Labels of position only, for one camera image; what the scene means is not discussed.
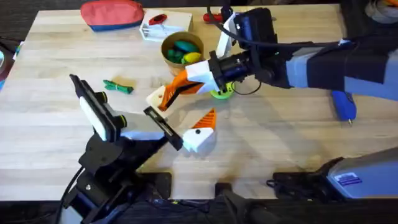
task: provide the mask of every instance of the white box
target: white box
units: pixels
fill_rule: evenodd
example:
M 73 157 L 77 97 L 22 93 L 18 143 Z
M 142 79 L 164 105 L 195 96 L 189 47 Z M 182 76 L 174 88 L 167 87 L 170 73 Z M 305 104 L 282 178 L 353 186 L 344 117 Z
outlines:
M 166 14 L 167 19 L 162 24 L 149 25 L 153 17 Z M 186 12 L 172 12 L 159 9 L 147 9 L 139 32 L 144 40 L 163 41 L 170 34 L 180 31 L 189 31 L 192 26 L 192 14 Z

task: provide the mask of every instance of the orange and white object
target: orange and white object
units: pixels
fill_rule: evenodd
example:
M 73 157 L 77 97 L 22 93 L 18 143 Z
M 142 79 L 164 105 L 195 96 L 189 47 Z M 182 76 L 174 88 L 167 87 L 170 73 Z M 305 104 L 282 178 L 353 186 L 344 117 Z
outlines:
M 214 133 L 216 128 L 217 114 L 213 108 L 191 129 L 187 130 L 183 136 L 183 146 L 188 151 L 198 152 L 199 148 Z
M 207 93 L 211 90 L 219 91 L 208 61 L 198 62 L 186 67 L 186 70 L 177 75 L 173 82 L 161 86 L 147 97 L 147 103 L 162 115 L 171 105 L 169 102 L 175 95 L 191 95 Z

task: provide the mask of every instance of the green ring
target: green ring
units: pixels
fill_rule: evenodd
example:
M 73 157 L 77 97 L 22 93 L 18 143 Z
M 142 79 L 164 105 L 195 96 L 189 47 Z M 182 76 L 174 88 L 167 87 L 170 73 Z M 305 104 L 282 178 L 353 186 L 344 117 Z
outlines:
M 226 100 L 226 99 L 228 99 L 229 97 L 231 97 L 234 94 L 234 90 L 233 90 L 234 86 L 235 85 L 232 84 L 232 83 L 227 83 L 226 84 L 226 92 L 225 93 L 221 93 L 221 92 L 218 92 L 216 90 L 211 90 L 210 94 L 216 99 Z

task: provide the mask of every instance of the orange object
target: orange object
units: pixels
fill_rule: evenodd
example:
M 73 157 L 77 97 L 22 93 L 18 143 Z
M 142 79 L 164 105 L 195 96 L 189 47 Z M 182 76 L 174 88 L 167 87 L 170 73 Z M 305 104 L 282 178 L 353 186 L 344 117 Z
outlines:
M 386 0 L 386 1 L 398 7 L 398 0 Z
M 180 74 L 177 75 L 177 76 L 174 78 L 174 80 L 173 80 L 173 82 L 172 82 L 171 84 L 166 85 L 166 88 L 165 88 L 164 94 L 163 94 L 162 102 L 161 102 L 161 104 L 158 106 L 158 108 L 159 108 L 161 111 L 167 110 L 167 108 L 168 108 L 167 103 L 168 103 L 168 102 L 170 101 L 170 99 L 174 96 L 175 91 L 176 91 L 179 87 L 183 87 L 183 86 L 186 86 L 186 85 L 189 85 L 189 84 L 195 84 L 195 83 L 198 83 L 198 82 L 188 81 L 188 78 L 187 78 L 187 71 L 186 71 L 186 70 L 180 72 Z M 194 86 L 194 87 L 192 87 L 192 88 L 189 88 L 189 89 L 187 89 L 187 90 L 185 90 L 185 91 L 182 91 L 180 94 L 183 94 L 183 95 L 195 94 L 195 93 L 203 86 L 203 84 L 204 84 L 204 83 L 201 83 L 201 84 L 196 85 L 196 86 Z
M 211 109 L 201 120 L 199 120 L 193 127 L 194 128 L 216 128 L 217 114 L 216 109 Z

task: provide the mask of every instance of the wooden table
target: wooden table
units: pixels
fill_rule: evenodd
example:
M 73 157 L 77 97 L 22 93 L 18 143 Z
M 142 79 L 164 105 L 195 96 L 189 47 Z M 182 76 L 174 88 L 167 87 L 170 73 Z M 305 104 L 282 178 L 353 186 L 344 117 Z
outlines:
M 280 42 L 342 37 L 337 5 L 269 8 L 277 18 Z M 202 22 L 205 8 L 170 10 L 193 13 L 193 31 L 205 43 L 205 52 L 216 48 L 220 31 Z M 0 200 L 58 200 L 78 169 L 93 133 L 69 73 L 97 91 L 104 90 L 103 79 L 133 80 L 133 94 L 107 94 L 114 109 L 136 113 L 147 107 L 145 98 L 160 79 L 173 78 L 162 61 L 160 43 L 143 41 L 138 28 L 97 34 L 79 11 L 40 11 L 0 93 Z M 238 88 L 256 85 L 249 79 Z M 216 107 L 215 144 L 201 155 L 165 146 L 142 170 L 171 171 L 173 198 L 212 198 L 219 180 L 232 182 L 244 197 L 274 198 L 264 182 L 276 170 L 314 170 L 338 156 L 398 145 L 398 104 L 368 96 L 355 100 L 358 118 L 349 127 L 336 121 L 324 90 L 264 85 L 255 95 L 235 95 L 228 101 L 209 95 L 182 97 L 177 101 L 188 105 L 176 112 L 180 121 Z

